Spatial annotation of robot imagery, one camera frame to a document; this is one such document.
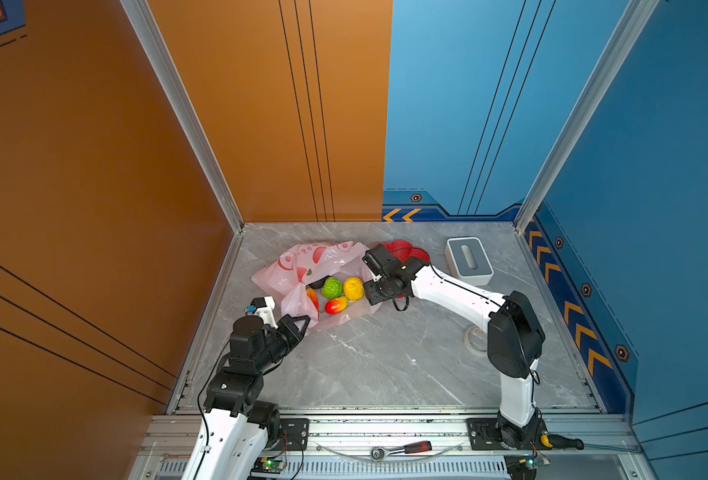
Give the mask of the pink plastic bag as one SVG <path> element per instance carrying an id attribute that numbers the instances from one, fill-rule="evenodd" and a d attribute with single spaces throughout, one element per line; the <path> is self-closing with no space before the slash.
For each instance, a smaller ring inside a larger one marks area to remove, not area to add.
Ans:
<path id="1" fill-rule="evenodd" d="M 351 320 L 376 313 L 380 307 L 372 306 L 366 298 L 350 302 L 340 314 L 328 315 L 325 305 L 330 300 L 316 289 L 319 311 L 314 309 L 307 297 L 307 285 L 324 276 L 332 276 L 341 282 L 350 277 L 363 282 L 374 278 L 362 258 L 368 247 L 360 242 L 347 240 L 341 243 L 321 242 L 297 244 L 252 276 L 252 281 L 265 293 L 272 296 L 284 315 L 294 317 L 308 315 L 309 330 L 329 330 Z"/>

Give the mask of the red yellow mango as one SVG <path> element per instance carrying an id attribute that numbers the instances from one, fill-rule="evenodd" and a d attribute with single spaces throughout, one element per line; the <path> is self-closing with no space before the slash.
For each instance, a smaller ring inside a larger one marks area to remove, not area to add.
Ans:
<path id="1" fill-rule="evenodd" d="M 345 311 L 349 306 L 349 299 L 346 296 L 340 296 L 329 300 L 325 305 L 325 312 L 328 315 L 337 315 Z"/>

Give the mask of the yellow lemon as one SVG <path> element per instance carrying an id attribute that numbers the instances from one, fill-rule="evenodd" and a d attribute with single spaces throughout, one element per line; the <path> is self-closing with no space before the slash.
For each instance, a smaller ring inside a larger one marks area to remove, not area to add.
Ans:
<path id="1" fill-rule="evenodd" d="M 365 296 L 364 284 L 360 278 L 350 277 L 343 283 L 344 296 L 350 302 L 361 300 Z"/>

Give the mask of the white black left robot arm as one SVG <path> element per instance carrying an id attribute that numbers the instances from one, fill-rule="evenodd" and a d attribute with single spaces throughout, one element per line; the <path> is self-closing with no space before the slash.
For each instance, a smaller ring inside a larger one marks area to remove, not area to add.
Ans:
<path id="1" fill-rule="evenodd" d="M 261 401 L 264 376 L 304 339 L 311 319 L 285 315 L 271 326 L 257 315 L 235 321 L 229 351 L 197 402 L 201 426 L 183 477 L 246 479 L 280 438 L 278 406 Z"/>

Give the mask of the green bumpy fruit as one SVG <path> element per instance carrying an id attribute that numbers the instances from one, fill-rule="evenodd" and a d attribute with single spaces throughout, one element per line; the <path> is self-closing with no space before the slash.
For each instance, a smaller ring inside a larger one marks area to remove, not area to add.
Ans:
<path id="1" fill-rule="evenodd" d="M 343 283 L 337 278 L 329 276 L 325 279 L 321 288 L 321 294 L 330 300 L 337 299 L 344 295 Z"/>

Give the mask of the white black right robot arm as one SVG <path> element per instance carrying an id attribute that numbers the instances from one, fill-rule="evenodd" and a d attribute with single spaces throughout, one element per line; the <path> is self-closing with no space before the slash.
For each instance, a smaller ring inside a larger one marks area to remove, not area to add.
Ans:
<path id="1" fill-rule="evenodd" d="M 543 431 L 534 392 L 540 383 L 537 369 L 545 332 L 528 297 L 519 291 L 502 295 L 465 284 L 420 258 L 401 261 L 383 246 L 367 251 L 363 261 L 374 275 L 364 283 L 370 304 L 417 298 L 481 329 L 487 337 L 487 358 L 500 374 L 496 430 L 510 449 L 533 446 Z"/>

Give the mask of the dark avocado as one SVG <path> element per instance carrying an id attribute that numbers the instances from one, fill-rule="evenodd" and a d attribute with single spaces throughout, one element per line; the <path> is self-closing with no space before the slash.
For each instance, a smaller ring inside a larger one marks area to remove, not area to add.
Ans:
<path id="1" fill-rule="evenodd" d="M 311 289 L 322 289 L 328 279 L 328 276 L 324 276 L 317 281 L 311 282 L 307 285 Z"/>

